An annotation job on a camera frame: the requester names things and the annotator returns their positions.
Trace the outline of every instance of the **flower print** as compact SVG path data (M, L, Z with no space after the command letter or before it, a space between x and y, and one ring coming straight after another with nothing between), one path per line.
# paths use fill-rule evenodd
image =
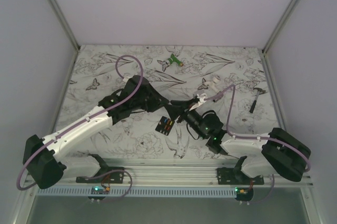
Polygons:
M242 99L237 103L237 107L240 112L249 111L251 109L252 103L252 100Z
M133 150L141 158L157 158L163 153L163 146L157 135L149 132L137 138Z
M241 84L244 82L244 80L239 78L236 73L231 73L229 77L224 78L224 82L226 86L230 86L232 84Z
M265 75L261 70L250 68L245 70L243 75L251 81L265 81Z
M236 62L235 63L235 69L237 70L243 70L244 69L244 65L240 62Z
M112 76L109 73L103 74L102 75L102 84L110 84L112 81Z
M187 61L186 58L182 58L181 62L183 62L184 66L177 68L175 71L178 75L183 74L201 74L201 70L207 65L207 63L199 63L194 64Z
M239 113L236 118L235 118L235 122L239 125L239 126L248 126L251 127L252 125L254 125L254 119L248 115L245 112L241 112Z
M210 63L210 62L214 62L213 60L211 60L210 58L207 58L208 54L206 52L204 53L196 53L193 56L193 59L196 60L199 63Z

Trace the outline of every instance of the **cable clip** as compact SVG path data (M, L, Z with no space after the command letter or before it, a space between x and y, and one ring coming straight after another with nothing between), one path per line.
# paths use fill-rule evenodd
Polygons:
M203 94L198 94L197 98L199 99L198 103L194 104L191 108L190 111L196 109L197 107L200 107L202 104L204 104L206 102L206 98L207 98L207 94L203 93Z

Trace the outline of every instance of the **leaf print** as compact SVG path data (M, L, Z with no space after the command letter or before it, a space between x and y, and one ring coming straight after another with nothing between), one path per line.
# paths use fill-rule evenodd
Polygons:
M98 133L92 135L92 136L90 137L90 139L91 139L91 142L92 142L94 148L98 151L97 144L96 144L96 136L97 136L97 135L98 135Z
M254 63L254 59L253 58L249 58L246 60L246 63L248 66L251 66Z
M156 87L156 91L158 91L158 92L165 91L165 90L169 89L170 87L176 86L176 85L179 85L179 83L164 84L164 85Z
M148 58L148 59L146 59L146 60L144 61L144 64L145 64L146 66L150 65L151 63L152 63L152 58Z
M76 98L75 94L74 94L74 90L73 89L69 89L67 94L66 94L66 97L71 99L71 100L74 100L74 101L78 101L78 99Z
M244 69L244 65L240 62L235 63L235 69L237 70L243 70Z
M201 76L206 76L208 74L212 74L220 69L222 69L224 66L228 65L228 64L231 64L231 63L223 63L223 64L218 64L218 65L215 65L213 66L211 69L209 69L208 71L206 71L205 74L201 75Z
M207 56L211 59L217 60L218 62L227 62L227 63L233 63L234 61L231 61L229 59L223 58L223 57L218 57L212 54L207 54Z
M116 144L118 142L121 142L122 140L123 140L123 135L120 133L114 136L114 138L112 139L112 142Z
M119 63L118 66L120 67L120 66L125 65L125 64L128 64L128 63ZM94 75L94 77L97 77L97 76L99 76L99 75L102 75L102 74L106 74L106 73L112 72L112 71L114 71L114 70L116 70L115 65L111 65L111 66L107 67L106 69L100 71L98 74Z
M171 88L169 91L174 93L176 96L180 96L185 99L190 99L192 97L192 92L189 94L187 88Z
M163 72L159 72L158 70L155 71L159 76L165 78L165 79L168 79L168 80L172 80L172 81L175 81L175 82L179 82L180 84L184 84L186 83L185 81L182 81L180 79L177 79L169 74L166 74L166 73L163 73Z
M214 153L205 153L203 159L218 159L220 157L220 154L214 154Z
M198 150L196 150L195 151L195 155L197 156L197 158L201 158L201 150L200 149L198 149Z
M98 133L102 136L103 140L106 143L107 143L108 140L110 141L110 138L104 132L98 132Z
M181 51L183 50L184 46L166 46L168 52L174 54L174 56L179 57Z

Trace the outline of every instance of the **purple cable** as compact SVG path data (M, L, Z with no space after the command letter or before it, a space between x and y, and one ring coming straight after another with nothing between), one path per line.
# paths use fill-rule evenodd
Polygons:
M226 130L227 130L227 134L229 134L231 137L233 137L235 134L230 132L229 129L229 122L230 122L230 116L231 116L231 111L232 111L232 107L233 107L233 102L234 102L234 95L235 95L235 85L230 85L229 87L227 87L224 90L228 90L230 88L233 88L233 94L232 94L232 100L231 100L231 105L228 111L228 116L227 116L227 122L226 122ZM252 137L252 136L237 136L235 135L235 138L237 139L243 139L243 140L257 140L256 137ZM297 149L295 149L293 146L287 144L286 142L280 141L278 139L275 138L271 138L271 137L260 137L261 140L268 140L268 141L273 141L276 142L278 144L284 145L286 146L288 149L291 149L293 152L295 152L296 154L298 154L301 158L303 158L303 160L306 162L307 168L304 170L306 172L308 172L311 168L311 164L309 159L307 159L307 157L305 155L303 155L300 151L298 151Z
M275 177L274 177L274 174L272 174L272 186L270 187L270 190L269 190L268 194L263 199L259 199L257 201L249 201L249 204L261 203L261 202L265 201L272 194L272 192L274 190L274 187L275 187Z
M139 79L139 82L136 86L136 88L133 90L132 93L130 93L129 96L127 96L125 99L123 99L122 101L118 102L117 104L115 105L112 105L111 107L108 107L104 110L101 110L91 116L89 116L89 119L92 119L106 111L109 111L115 107L118 107L119 105L125 103L126 101L128 101L139 89L139 87L141 86L142 84L142 81L143 81L143 75L144 75L144 71L143 71L143 66L142 66L142 63L135 57L135 56L132 56L132 55L123 55L121 57L119 57L116 61L116 64L115 64L115 67L116 67L116 72L117 74L123 78L123 76L121 75L121 73L118 71L118 62L124 58L124 57L130 57L130 58L133 58L138 64L139 64L139 67L140 67L140 70L141 70L141 77ZM79 125L83 124L87 122L86 119L83 119L83 120L80 120L79 122L77 122L76 124L72 125L71 127L69 127L68 129L64 130L62 133L60 133L59 135L56 136L56 140L60 139L62 136L64 136L66 133L70 132L71 130L73 130L74 128L78 127ZM54 140L50 140L49 142L47 142L45 145L43 145L42 147L40 147L36 152L34 152L29 158L28 160L26 161L26 163L24 164L24 166L22 167L21 171L19 172L19 175L16 179L16 188L20 191L24 191L24 190L28 190L30 189L31 187L33 187L34 185L36 185L36 183L33 183L27 187L21 187L20 185L20 182L21 182L21 179L22 179L22 175L23 173L25 172L25 169L27 168L27 166L31 163L31 161L42 151L44 150L45 148L47 148L50 144L52 144L53 142L55 142Z
M223 96L223 94L228 91L229 89L231 89L232 87L234 86L235 88L235 85L230 85L229 87L223 89L221 92L217 93L216 95L210 97L210 98L206 98L205 100L212 100L212 99L218 99L218 98L221 98Z
M111 201L116 201L116 200L119 200L121 198L124 198L131 190L132 188L132 176L130 173L128 173L126 170L111 170L111 171L108 171L104 174L101 174L99 176L96 176L96 177L81 177L81 178L84 178L85 180L91 180L91 179L97 179L97 178L103 178L103 177L106 177L107 175L111 174L111 173L115 173L115 172L123 172L123 173L126 173L128 175L128 177L130 178L130 186L128 187L128 189L126 190L125 193L123 193L122 195L114 198L113 200L104 200L103 202L111 202Z
M19 176L17 176L17 180L16 180L16 188L20 191L24 191L24 190L28 190L30 188L32 188L34 185L36 185L36 182L32 183L31 185L27 186L27 187L21 187L20 182L21 182L21 178L23 173L25 172L27 166L31 163L31 161L45 148L47 148L50 144L52 144L54 142L54 140L50 140L49 142L47 142L45 145L41 146L37 151L35 151L25 162L25 164L23 165L21 171L19 172Z
M118 106L120 106L121 104L127 102L132 96L134 96L134 94L138 91L139 87L141 86L142 81L143 81L144 70L143 70L142 63L141 63L135 56L132 56L132 55L124 55L124 56L119 57L119 58L117 59L117 61L116 61L116 64L115 64L117 74L118 74L121 78L123 78L123 76L121 75L121 73L118 71L118 62L119 62L122 58L124 58L124 57L130 57L130 58L133 58L133 59L139 64L139 67L140 67L140 70L141 70L141 78L140 78L140 80L139 80L139 82L138 82L136 88L133 90L132 93L130 93L129 96L127 96L127 97L126 97L125 99L123 99L122 101L118 102L118 103L115 104L115 105L112 105L111 107L108 107L108 108L106 108L106 109L104 109L104 110L101 110L101 111L99 111L99 112L97 112L97 113L95 113L95 114L93 114L93 115L90 115L90 116L89 116L89 119L92 119L92 118L94 118L94 117L96 117L96 116L98 116L98 115L100 115L100 114L102 114L102 113L105 113L105 112L107 112L107 111L109 111L109 110L111 110L111 109L114 109L115 107L118 107ZM83 123L85 123L85 122L87 122L87 120L86 120L86 119L83 119L83 120L77 122L76 124L72 125L72 126L69 127L68 129L66 129L65 131L63 131L63 132L60 133L59 135L57 135L57 136L56 136L56 140L60 139L60 138L61 138L62 136L64 136L66 133L70 132L71 130L73 130L74 128L78 127L79 125L81 125L81 124L83 124Z

